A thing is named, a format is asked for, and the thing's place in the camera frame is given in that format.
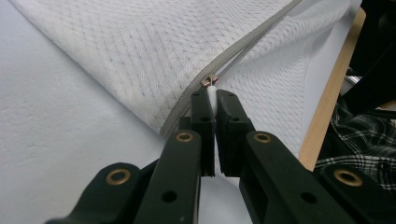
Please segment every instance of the black plastic part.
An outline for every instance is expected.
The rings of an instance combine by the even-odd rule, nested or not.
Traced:
[[[253,223],[356,223],[274,135],[249,133],[245,153],[240,188]]]
[[[197,223],[201,137],[172,133],[163,148],[134,224]]]
[[[129,179],[118,185],[108,184],[106,177],[110,172],[119,169],[129,171]],[[150,169],[149,167],[144,170],[143,174],[146,175],[144,176],[137,167],[131,164],[116,163],[107,166],[84,189],[76,207],[68,217],[53,219],[47,223],[112,224],[132,222],[146,189],[144,183],[149,181]]]
[[[201,135],[201,174],[215,175],[215,118],[206,89],[191,96],[191,129]]]
[[[220,169],[226,176],[240,176],[246,135],[254,131],[254,127],[234,93],[218,90],[217,96],[216,138]]]
[[[178,120],[179,130],[191,130],[191,117],[181,117]]]
[[[338,178],[336,171],[342,172]],[[358,223],[396,223],[395,199],[361,171],[344,164],[329,165],[320,171],[318,180]]]

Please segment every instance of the black object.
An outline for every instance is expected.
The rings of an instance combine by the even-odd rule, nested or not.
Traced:
[[[48,223],[197,223],[200,178],[214,174],[208,164],[215,119],[205,90],[191,101],[192,118],[180,120],[183,129],[171,134],[158,161],[142,170],[125,163],[107,166],[68,217]],[[218,91],[218,105],[221,171],[240,177],[253,223],[396,223],[396,202],[365,174],[330,165],[316,180],[276,136],[254,131],[235,94]],[[210,134],[202,133],[204,140],[195,129]]]
[[[344,98],[357,115],[396,99],[396,3],[363,0],[366,20],[349,66],[362,76]]]

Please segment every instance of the brass screw insert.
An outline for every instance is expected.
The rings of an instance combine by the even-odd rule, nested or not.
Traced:
[[[334,176],[341,183],[351,187],[360,187],[363,185],[361,178],[348,170],[335,170]]]
[[[114,178],[114,175],[116,174],[123,174],[122,178]],[[129,178],[131,177],[131,172],[127,169],[117,169],[117,170],[113,170],[112,172],[108,173],[107,177],[106,177],[106,182],[109,185],[121,185],[123,183],[125,183],[126,181],[129,180]]]
[[[266,133],[256,133],[254,134],[254,139],[261,143],[271,142],[271,136]]]
[[[190,133],[180,133],[176,136],[177,141],[179,142],[190,142],[194,138],[194,135]]]

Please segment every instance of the screw hole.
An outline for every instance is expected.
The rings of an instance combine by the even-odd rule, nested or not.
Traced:
[[[177,194],[172,190],[169,190],[169,191],[166,191],[165,193],[163,193],[162,200],[165,203],[172,203],[176,199],[177,199]]]
[[[360,187],[363,184],[363,181],[358,175],[348,170],[335,170],[334,176],[341,183],[351,187]]]
[[[271,136],[266,133],[256,133],[254,134],[254,139],[261,143],[271,142]]]
[[[317,197],[315,197],[315,195],[308,193],[308,192],[304,192],[301,194],[301,198],[306,202],[306,203],[317,203]]]
[[[127,169],[117,169],[108,173],[106,182],[109,185],[121,185],[129,180],[131,172]]]
[[[179,142],[190,142],[193,138],[193,135],[190,133],[180,133],[176,136],[176,140]]]

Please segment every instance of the white towel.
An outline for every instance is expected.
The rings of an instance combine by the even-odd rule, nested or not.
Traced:
[[[168,134],[207,72],[296,1],[11,2],[147,125]],[[276,134],[295,155],[310,47],[348,6],[312,1],[221,78],[219,86],[238,94],[256,128]]]

